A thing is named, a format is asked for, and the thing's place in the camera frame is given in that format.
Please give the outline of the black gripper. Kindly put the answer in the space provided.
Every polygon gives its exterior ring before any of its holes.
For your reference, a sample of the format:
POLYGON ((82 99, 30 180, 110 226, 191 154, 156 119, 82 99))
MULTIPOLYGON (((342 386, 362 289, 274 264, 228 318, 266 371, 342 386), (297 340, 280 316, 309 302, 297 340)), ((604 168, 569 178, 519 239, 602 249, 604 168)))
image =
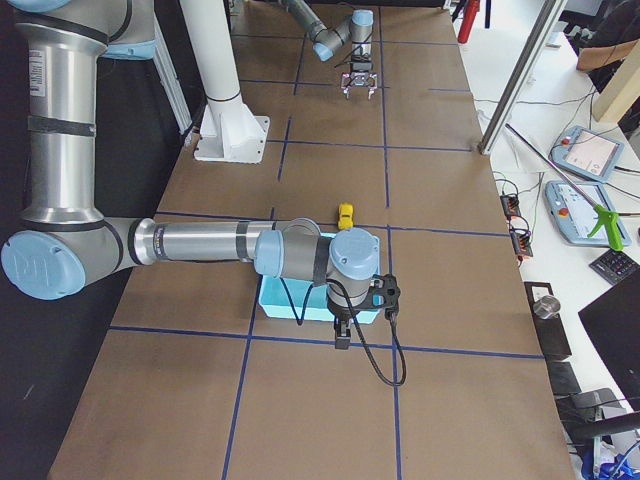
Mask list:
POLYGON ((348 350, 351 344, 351 313, 347 307, 337 304, 331 305, 331 312, 334 315, 334 347, 337 350, 348 350))
POLYGON ((378 76, 372 72, 370 58, 352 58, 349 61, 349 72, 341 75, 340 89, 346 99, 353 88, 366 88, 368 99, 376 92, 378 76))

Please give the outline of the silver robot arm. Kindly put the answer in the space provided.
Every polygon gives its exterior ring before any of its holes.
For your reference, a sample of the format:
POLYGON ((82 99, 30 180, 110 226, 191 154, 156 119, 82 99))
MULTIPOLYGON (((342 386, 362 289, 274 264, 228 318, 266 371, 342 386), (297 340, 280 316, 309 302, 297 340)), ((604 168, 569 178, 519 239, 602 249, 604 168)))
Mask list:
POLYGON ((373 12, 355 9, 338 26, 328 27, 305 1, 279 1, 279 4, 304 30, 322 62, 330 60, 343 46, 351 44, 350 53, 338 63, 349 66, 349 71, 341 74, 340 88, 346 99, 354 88, 365 88, 367 98, 371 99, 378 88, 378 75, 373 71, 371 54, 373 12))
MULTIPOLYGON (((382 156, 372 143, 312 145, 296 184, 279 184, 275 165, 186 162, 177 156, 167 102, 149 63, 98 62, 102 130, 91 182, 104 214, 139 217, 165 209, 175 219, 266 216, 272 206, 325 218, 332 201, 353 201, 371 216, 383 211, 382 156)), ((27 45, 9 4, 1 7, 1 233, 21 226, 34 165, 26 126, 27 45)), ((162 265, 124 271, 57 301, 36 300, 1 284, 1 350, 47 355, 97 348, 110 320, 126 326, 237 334, 249 322, 254 276, 225 264, 162 265)))

